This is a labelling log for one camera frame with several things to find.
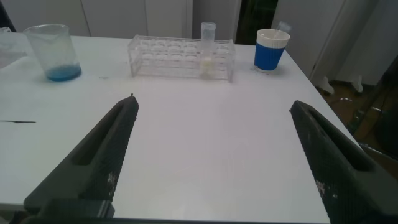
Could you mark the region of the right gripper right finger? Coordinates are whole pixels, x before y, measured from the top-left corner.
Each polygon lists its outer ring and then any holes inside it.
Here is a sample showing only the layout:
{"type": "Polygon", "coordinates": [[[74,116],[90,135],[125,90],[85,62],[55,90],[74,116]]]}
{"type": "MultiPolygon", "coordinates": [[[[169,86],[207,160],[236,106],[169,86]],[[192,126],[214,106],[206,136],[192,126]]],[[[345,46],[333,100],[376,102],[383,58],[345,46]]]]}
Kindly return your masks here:
{"type": "Polygon", "coordinates": [[[312,106],[290,113],[331,223],[397,223],[397,180],[312,106]]]}

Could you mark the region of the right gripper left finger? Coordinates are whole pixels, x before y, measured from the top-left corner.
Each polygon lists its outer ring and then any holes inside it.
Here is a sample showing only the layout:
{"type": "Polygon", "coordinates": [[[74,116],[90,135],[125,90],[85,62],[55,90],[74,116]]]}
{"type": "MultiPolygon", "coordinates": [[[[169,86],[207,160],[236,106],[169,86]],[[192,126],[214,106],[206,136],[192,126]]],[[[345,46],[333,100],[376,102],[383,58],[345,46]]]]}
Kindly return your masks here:
{"type": "Polygon", "coordinates": [[[24,208],[38,213],[53,199],[112,200],[138,111],[132,95],[117,102],[27,196],[24,208]]]}

